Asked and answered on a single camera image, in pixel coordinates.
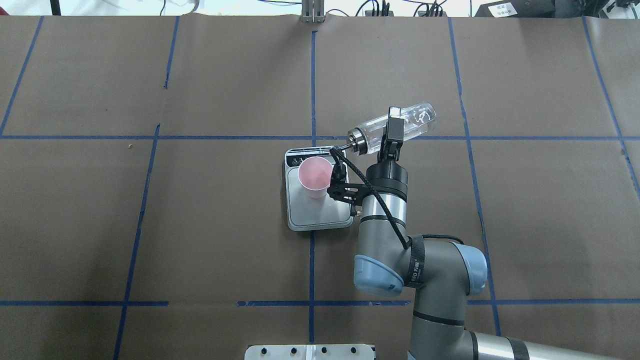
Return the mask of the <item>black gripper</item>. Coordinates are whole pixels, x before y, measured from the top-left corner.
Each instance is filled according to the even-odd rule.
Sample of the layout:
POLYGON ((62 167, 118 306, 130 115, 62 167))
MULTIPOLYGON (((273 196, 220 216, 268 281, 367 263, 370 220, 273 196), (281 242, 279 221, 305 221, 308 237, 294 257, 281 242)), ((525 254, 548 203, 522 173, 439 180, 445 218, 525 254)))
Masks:
POLYGON ((366 180, 380 194, 391 194, 407 202, 409 173, 398 164, 404 142, 404 118, 400 107, 391 106, 382 135, 382 155, 366 169, 366 180))

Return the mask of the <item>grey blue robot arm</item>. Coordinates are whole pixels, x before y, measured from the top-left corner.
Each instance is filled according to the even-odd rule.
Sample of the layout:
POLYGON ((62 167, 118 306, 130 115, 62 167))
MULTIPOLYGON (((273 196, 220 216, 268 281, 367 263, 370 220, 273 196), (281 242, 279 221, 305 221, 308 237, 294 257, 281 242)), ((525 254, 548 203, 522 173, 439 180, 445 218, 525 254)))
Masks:
POLYGON ((348 132, 355 153, 377 152, 377 162, 358 171, 362 189, 354 285, 373 296, 394 297, 414 289, 409 360, 601 360, 602 356, 466 329, 467 298, 489 287, 492 306, 638 305, 639 221, 598 216, 583 209, 582 194, 531 197, 540 189, 537 166, 562 164, 551 155, 560 143, 480 139, 476 164, 473 139, 467 139, 483 249, 452 235, 407 235, 409 174, 398 163, 404 142, 426 133, 436 119, 428 103, 391 107, 387 116, 348 132), (524 210, 522 196, 533 210, 524 210), (606 239, 613 244, 605 244, 606 239))

